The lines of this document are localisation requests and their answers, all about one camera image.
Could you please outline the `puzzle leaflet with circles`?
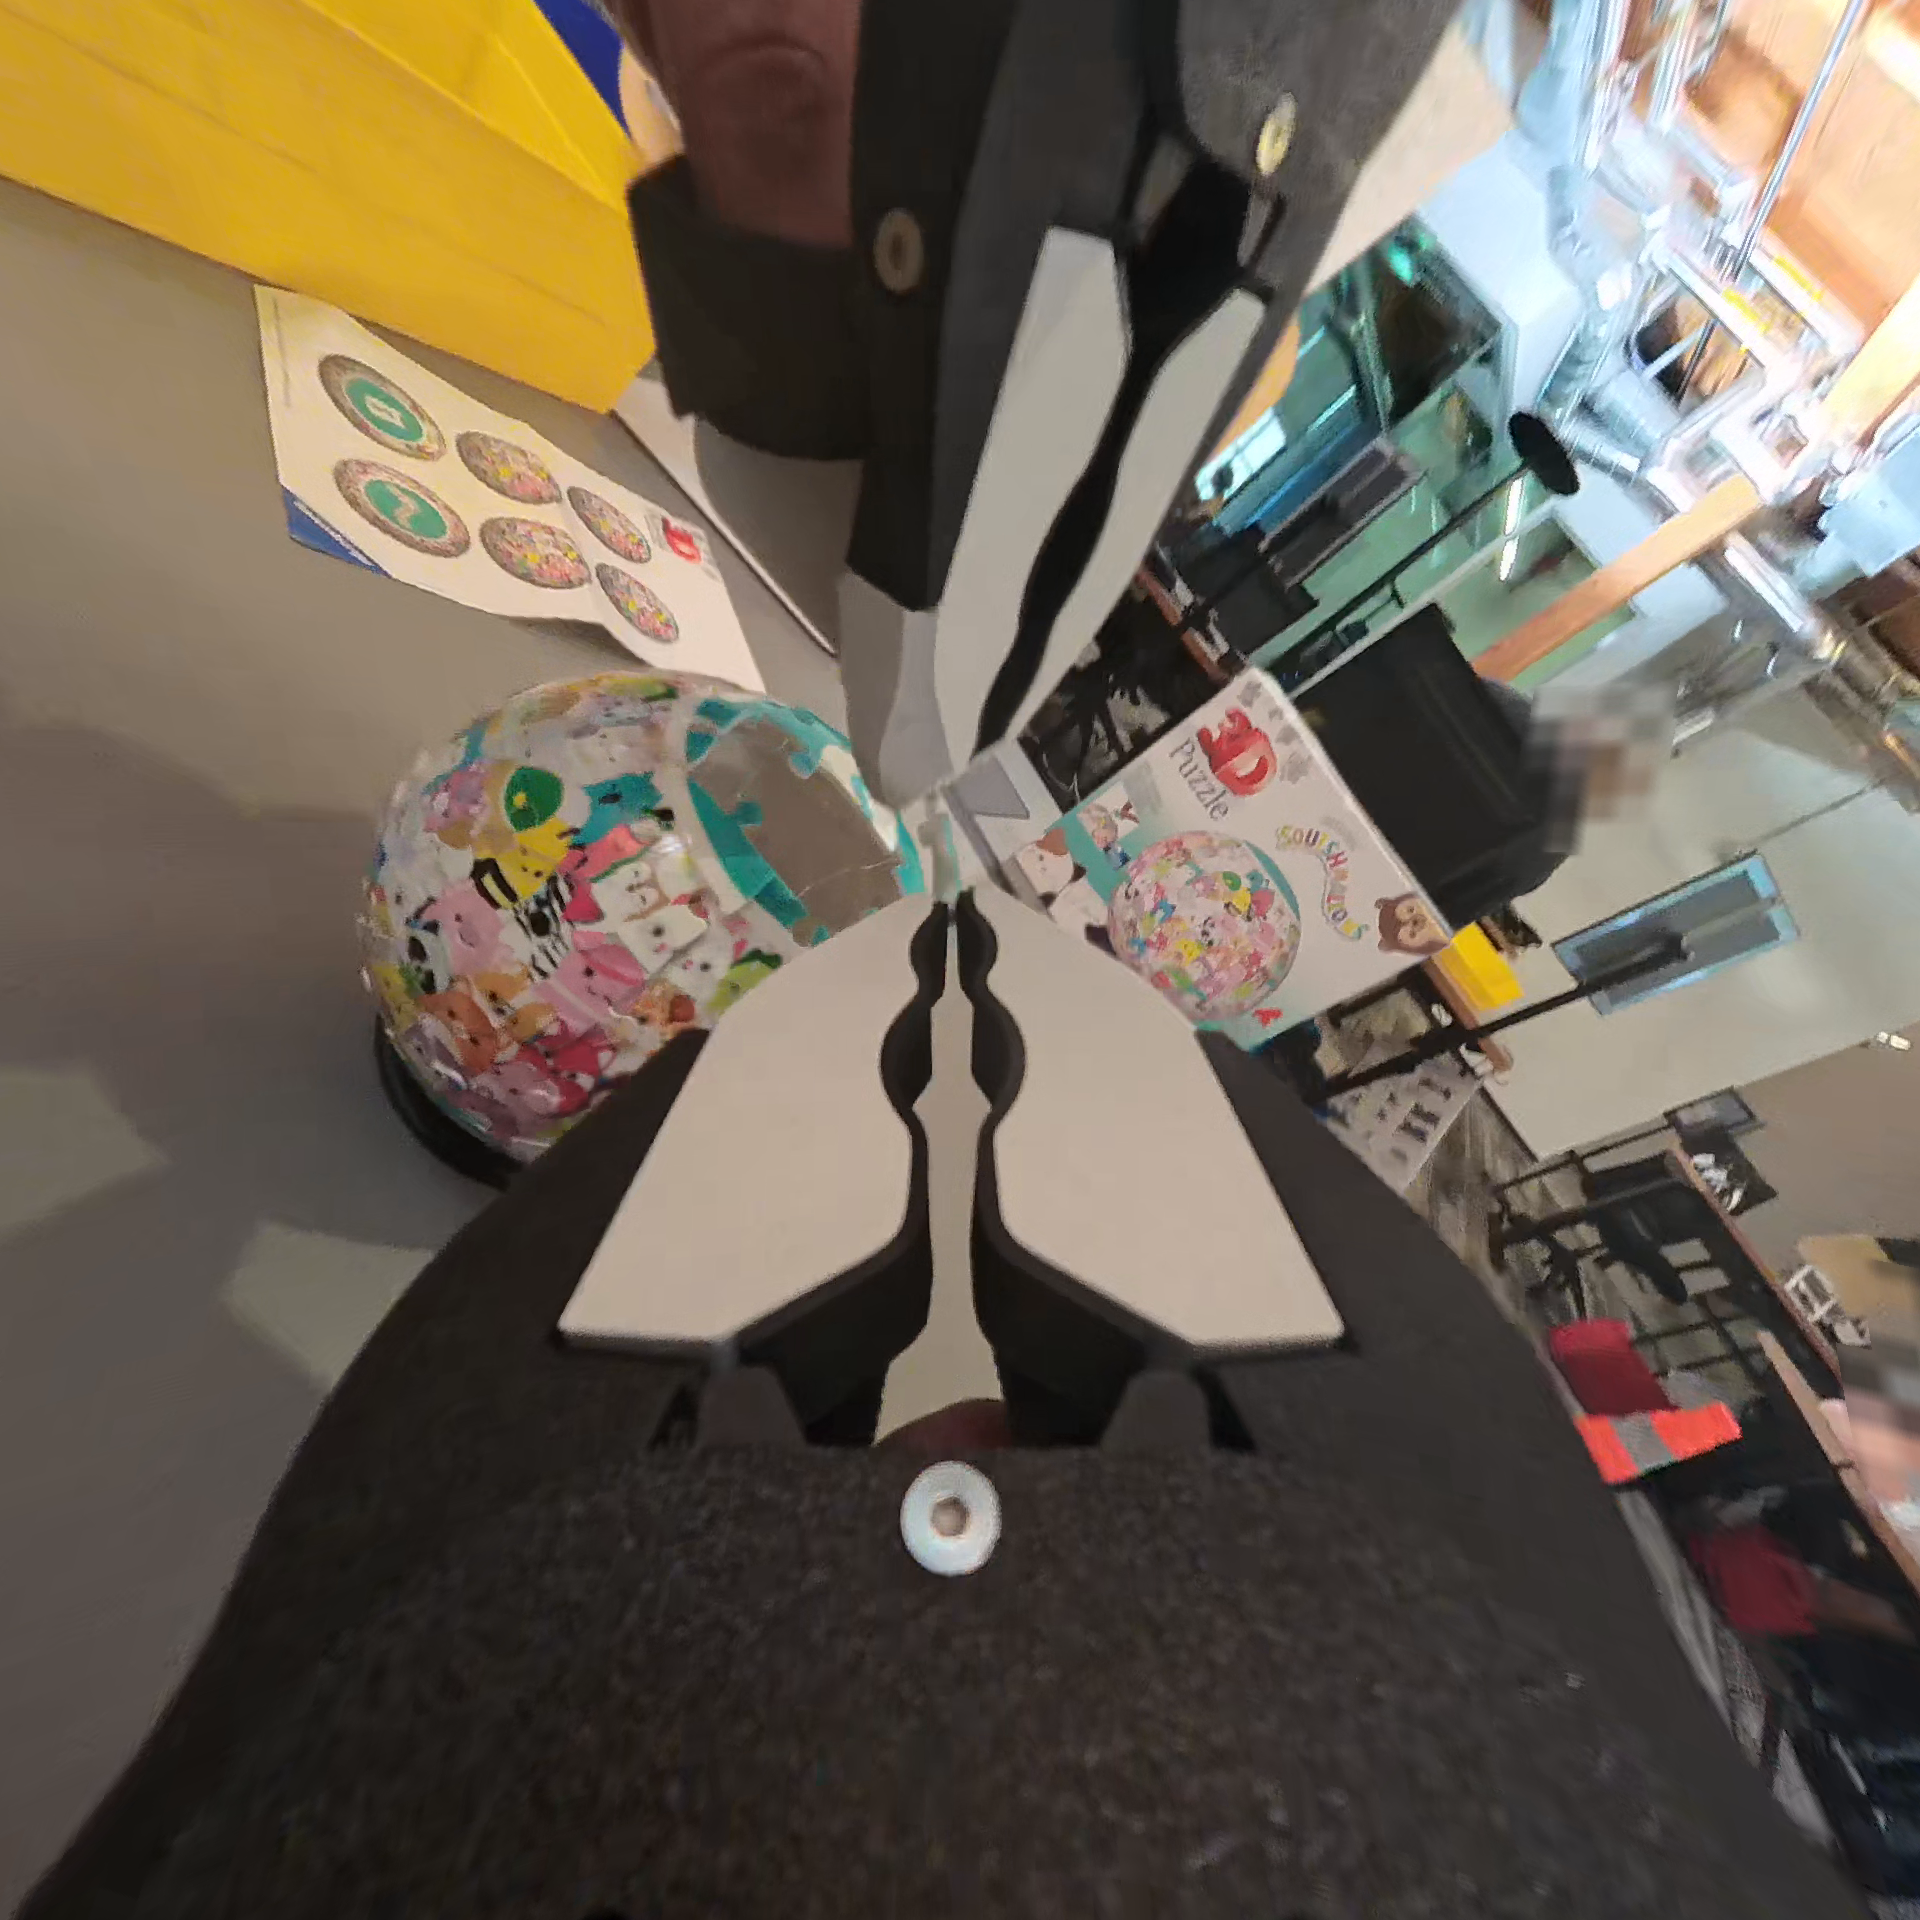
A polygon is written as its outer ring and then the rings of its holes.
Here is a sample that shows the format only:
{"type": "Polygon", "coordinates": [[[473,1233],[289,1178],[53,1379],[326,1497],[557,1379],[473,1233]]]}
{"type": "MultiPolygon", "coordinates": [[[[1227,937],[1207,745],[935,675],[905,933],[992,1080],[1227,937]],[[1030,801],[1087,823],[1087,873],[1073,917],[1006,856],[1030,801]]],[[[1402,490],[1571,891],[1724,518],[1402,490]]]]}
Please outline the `puzzle leaflet with circles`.
{"type": "Polygon", "coordinates": [[[600,629],[764,690],[709,531],[457,389],[348,311],[254,289],[289,537],[464,608],[600,629]]]}

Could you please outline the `colourful puzzle ball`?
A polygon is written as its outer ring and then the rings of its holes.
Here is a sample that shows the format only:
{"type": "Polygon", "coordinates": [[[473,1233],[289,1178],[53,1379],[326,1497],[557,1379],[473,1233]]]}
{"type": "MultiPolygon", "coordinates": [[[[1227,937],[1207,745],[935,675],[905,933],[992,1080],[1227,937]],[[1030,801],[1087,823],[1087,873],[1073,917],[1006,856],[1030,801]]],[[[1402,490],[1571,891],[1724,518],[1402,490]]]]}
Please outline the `colourful puzzle ball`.
{"type": "Polygon", "coordinates": [[[356,913],[381,1085],[503,1190],[665,1044],[923,891],[815,711],[646,664],[525,687],[386,801],[356,913]]]}

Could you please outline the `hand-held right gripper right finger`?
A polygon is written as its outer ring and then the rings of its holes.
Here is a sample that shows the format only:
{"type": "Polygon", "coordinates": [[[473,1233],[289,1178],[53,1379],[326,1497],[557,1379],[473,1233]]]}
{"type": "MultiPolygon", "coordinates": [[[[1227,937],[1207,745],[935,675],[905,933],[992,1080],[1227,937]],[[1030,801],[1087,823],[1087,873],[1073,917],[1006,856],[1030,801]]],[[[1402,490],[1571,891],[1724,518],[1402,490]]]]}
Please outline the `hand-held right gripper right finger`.
{"type": "Polygon", "coordinates": [[[966,891],[954,932],[1006,1246],[1191,1357],[1332,1347],[1346,1320],[1197,1029],[1006,891],[966,891]]]}

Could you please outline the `puzzle ball box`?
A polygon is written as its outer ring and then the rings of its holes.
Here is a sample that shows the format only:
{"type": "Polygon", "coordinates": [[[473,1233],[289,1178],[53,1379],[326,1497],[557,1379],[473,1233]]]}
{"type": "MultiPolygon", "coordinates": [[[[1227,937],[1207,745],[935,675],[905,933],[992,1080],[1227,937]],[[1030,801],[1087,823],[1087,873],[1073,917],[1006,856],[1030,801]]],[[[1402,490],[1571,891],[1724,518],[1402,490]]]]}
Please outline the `puzzle ball box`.
{"type": "Polygon", "coordinates": [[[1259,670],[1073,801],[1010,869],[1056,925],[1247,1052],[1455,937],[1259,670]]]}

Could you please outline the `red orange striped object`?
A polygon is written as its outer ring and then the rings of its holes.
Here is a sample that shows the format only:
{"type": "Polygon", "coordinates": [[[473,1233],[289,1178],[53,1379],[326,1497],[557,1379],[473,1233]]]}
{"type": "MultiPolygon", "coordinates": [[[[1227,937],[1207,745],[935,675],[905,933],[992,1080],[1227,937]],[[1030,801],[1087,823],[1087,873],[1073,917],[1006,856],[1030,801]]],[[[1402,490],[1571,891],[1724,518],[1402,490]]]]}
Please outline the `red orange striped object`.
{"type": "Polygon", "coordinates": [[[1743,1437],[1728,1402],[1679,1402],[1618,1319],[1550,1329],[1546,1357],[1577,1402],[1577,1436],[1599,1482],[1614,1495],[1743,1437]]]}

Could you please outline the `blue plastic bin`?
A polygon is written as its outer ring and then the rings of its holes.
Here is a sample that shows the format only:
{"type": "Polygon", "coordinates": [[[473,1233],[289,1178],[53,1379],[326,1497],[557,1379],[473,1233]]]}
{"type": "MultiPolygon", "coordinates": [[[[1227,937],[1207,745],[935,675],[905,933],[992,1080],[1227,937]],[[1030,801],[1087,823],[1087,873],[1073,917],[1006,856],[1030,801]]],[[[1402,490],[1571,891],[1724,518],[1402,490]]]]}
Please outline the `blue plastic bin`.
{"type": "Polygon", "coordinates": [[[602,104],[623,126],[632,151],[653,129],[653,86],[628,49],[611,4],[537,4],[547,27],[563,39],[575,66],[587,75],[602,104]]]}

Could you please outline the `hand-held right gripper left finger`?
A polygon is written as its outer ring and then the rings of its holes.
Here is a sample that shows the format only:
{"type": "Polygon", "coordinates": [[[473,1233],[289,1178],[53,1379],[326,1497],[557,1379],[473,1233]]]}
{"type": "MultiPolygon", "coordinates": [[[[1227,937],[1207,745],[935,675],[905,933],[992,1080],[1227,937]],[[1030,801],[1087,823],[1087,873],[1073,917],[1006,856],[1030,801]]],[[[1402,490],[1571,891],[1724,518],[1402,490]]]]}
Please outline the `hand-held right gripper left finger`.
{"type": "Polygon", "coordinates": [[[735,1357],[847,1298],[851,1353],[899,1357],[929,1306],[929,1152],[915,1113],[946,985],[941,898],[908,895],[756,985],[712,1031],[558,1333],[735,1357]]]}

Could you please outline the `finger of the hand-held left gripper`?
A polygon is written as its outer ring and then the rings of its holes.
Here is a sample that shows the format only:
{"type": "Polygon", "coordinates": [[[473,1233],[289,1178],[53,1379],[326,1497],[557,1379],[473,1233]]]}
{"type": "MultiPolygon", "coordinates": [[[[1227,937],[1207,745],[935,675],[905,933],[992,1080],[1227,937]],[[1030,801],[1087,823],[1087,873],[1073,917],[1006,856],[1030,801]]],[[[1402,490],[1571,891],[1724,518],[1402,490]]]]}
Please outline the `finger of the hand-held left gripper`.
{"type": "Polygon", "coordinates": [[[908,608],[858,565],[835,585],[851,758],[880,806],[915,806],[976,758],[1030,574],[1126,374],[1111,241],[1049,233],[1038,264],[941,602],[908,608]]]}
{"type": "Polygon", "coordinates": [[[976,754],[1030,723],[1121,599],[1200,461],[1211,418],[1232,406],[1262,324],[1267,305],[1232,289],[1155,369],[1138,358],[1126,372],[1100,444],[1031,561],[1013,649],[981,705],[976,754]]]}

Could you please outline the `yellow plastic bin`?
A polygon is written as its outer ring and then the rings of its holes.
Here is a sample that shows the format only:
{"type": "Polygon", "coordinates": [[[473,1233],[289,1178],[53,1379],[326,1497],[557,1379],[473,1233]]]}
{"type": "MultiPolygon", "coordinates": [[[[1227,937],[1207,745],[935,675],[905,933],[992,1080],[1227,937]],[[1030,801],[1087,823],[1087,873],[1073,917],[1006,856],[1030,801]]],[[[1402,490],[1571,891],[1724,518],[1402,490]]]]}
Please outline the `yellow plastic bin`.
{"type": "Polygon", "coordinates": [[[537,4],[4,4],[4,174],[593,413],[656,348],[537,4]]]}

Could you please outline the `person's left hand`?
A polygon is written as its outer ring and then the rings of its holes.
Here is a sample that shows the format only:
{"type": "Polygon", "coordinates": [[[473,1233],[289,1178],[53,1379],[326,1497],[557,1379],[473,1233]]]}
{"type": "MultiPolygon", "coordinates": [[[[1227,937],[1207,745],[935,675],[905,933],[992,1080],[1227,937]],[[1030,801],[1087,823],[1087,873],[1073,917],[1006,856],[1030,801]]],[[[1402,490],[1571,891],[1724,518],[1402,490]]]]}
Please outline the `person's left hand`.
{"type": "Polygon", "coordinates": [[[611,10],[665,88],[704,216],[790,245],[851,245],[862,4],[611,10]]]}

